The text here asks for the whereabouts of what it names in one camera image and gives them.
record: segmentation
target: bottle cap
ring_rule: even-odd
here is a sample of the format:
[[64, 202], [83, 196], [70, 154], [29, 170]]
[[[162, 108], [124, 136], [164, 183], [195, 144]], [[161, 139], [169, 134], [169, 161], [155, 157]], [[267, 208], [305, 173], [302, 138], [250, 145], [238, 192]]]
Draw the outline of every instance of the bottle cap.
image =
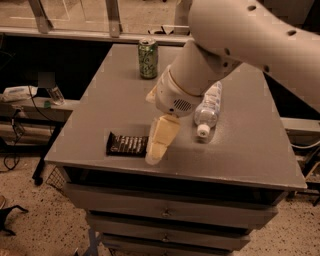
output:
[[201, 138], [207, 138], [210, 133], [210, 126], [207, 124], [199, 124], [197, 134]]

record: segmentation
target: gray tabletop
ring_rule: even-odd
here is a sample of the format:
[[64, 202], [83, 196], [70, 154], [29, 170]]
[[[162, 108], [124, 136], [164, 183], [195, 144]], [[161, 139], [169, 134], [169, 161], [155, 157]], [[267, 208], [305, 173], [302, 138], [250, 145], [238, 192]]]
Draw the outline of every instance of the gray tabletop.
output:
[[[159, 48], [160, 74], [180, 51]], [[145, 101], [156, 80], [143, 80], [137, 46], [113, 45], [80, 104], [46, 156], [59, 166], [146, 174], [284, 190], [306, 188], [263, 74], [246, 64], [222, 80], [221, 114], [209, 144], [198, 143], [193, 116], [155, 166], [106, 155], [110, 132], [149, 134], [161, 115]]]

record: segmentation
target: soda can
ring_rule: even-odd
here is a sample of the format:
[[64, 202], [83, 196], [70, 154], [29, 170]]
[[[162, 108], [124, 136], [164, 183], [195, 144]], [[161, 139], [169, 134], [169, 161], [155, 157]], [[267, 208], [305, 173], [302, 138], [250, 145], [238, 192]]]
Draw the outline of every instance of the soda can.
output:
[[158, 75], [158, 43], [153, 38], [143, 38], [138, 45], [140, 76], [152, 79]]

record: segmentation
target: dark drawer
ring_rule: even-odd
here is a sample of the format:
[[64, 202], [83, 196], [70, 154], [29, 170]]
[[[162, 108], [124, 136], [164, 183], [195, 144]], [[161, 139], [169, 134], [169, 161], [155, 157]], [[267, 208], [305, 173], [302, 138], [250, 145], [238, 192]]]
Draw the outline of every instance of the dark drawer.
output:
[[276, 208], [264, 205], [221, 202], [138, 190], [66, 184], [65, 192], [75, 206], [86, 210], [245, 229], [261, 228], [277, 213]]
[[151, 239], [162, 243], [192, 244], [225, 250], [240, 250], [249, 241], [243, 234], [230, 230], [216, 230], [215, 226], [188, 225], [186, 222], [157, 221], [148, 218], [130, 218], [87, 213], [87, 222], [93, 230], [121, 236]]
[[147, 253], [158, 256], [233, 256], [233, 253], [224, 250], [215, 250], [195, 246], [180, 246], [152, 242], [144, 239], [135, 239], [103, 234], [104, 246], [119, 251]]

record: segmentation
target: speckled floor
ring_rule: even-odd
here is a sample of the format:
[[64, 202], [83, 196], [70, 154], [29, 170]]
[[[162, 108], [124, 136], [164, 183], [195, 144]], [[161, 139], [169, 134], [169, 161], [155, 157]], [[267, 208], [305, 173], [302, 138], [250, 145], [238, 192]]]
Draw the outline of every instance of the speckled floor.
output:
[[[28, 256], [71, 256], [78, 248], [82, 255], [89, 246], [85, 213], [76, 209], [57, 189], [46, 184], [54, 166], [46, 166], [44, 183], [37, 187], [32, 180], [37, 157], [22, 157], [13, 171], [4, 172], [0, 158], [0, 193], [6, 206], [20, 204], [29, 210], [13, 210], [6, 225], [16, 232], [0, 232], [0, 248], [14, 249]], [[312, 206], [311, 196], [297, 195], [282, 201], [279, 214], [259, 231], [250, 234], [251, 242], [235, 256], [318, 256], [320, 255], [320, 204]], [[109, 255], [103, 246], [100, 255]]]

